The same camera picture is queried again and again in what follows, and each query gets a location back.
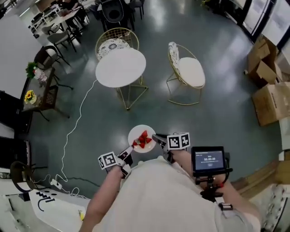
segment polished floor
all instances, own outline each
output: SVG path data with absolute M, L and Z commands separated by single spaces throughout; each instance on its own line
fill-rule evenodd
M 135 14 L 135 33 L 146 58 L 144 80 L 149 90 L 126 111 L 114 89 L 96 82 L 82 106 L 76 130 L 68 137 L 63 159 L 66 176 L 101 184 L 106 172 L 101 171 L 98 156 L 125 149 L 129 131 L 139 124 L 149 125 L 157 133 L 188 131 L 192 146 L 224 146 L 234 169 L 230 180 L 249 175 L 277 157 L 281 149 L 279 124 L 259 127 L 251 101 L 257 88 L 243 74 L 252 43 L 242 30 L 231 20 L 202 8 L 198 0 L 146 0 L 144 10 L 143 20 L 139 11 Z M 47 163 L 53 177 L 61 174 L 66 135 L 74 128 L 80 104 L 96 79 L 95 44 L 102 25 L 92 15 L 90 19 L 77 53 L 70 47 L 62 50 L 72 68 L 65 63 L 65 70 L 55 65 L 62 83 L 74 87 L 73 91 L 61 87 L 57 100 L 59 108 L 71 117 L 45 111 L 50 119 L 47 122 L 34 113 L 29 133 L 33 160 L 39 165 Z M 197 105 L 177 106 L 167 101 L 166 79 L 172 73 L 167 51 L 171 41 L 187 47 L 203 66 L 206 84 Z M 196 96 L 193 90 L 185 89 L 176 97 L 189 102 Z M 147 154 L 134 152 L 133 159 L 137 163 L 161 154 L 156 146 Z M 79 179 L 61 183 L 66 190 L 79 187 L 87 197 L 97 190 Z

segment strawberry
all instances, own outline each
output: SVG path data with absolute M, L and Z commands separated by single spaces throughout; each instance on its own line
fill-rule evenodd
M 146 138 L 146 143 L 150 143 L 151 142 L 151 138 Z
M 140 146 L 141 148 L 144 148 L 144 147 L 145 147 L 145 143 L 140 143 L 139 146 Z
M 139 141 L 140 141 L 140 143 L 145 143 L 145 138 L 142 137 L 142 136 L 140 136 L 140 137 L 139 137 Z
M 142 134 L 141 134 L 142 137 L 144 138 L 147 138 L 148 134 L 147 134 L 147 131 L 145 130 Z

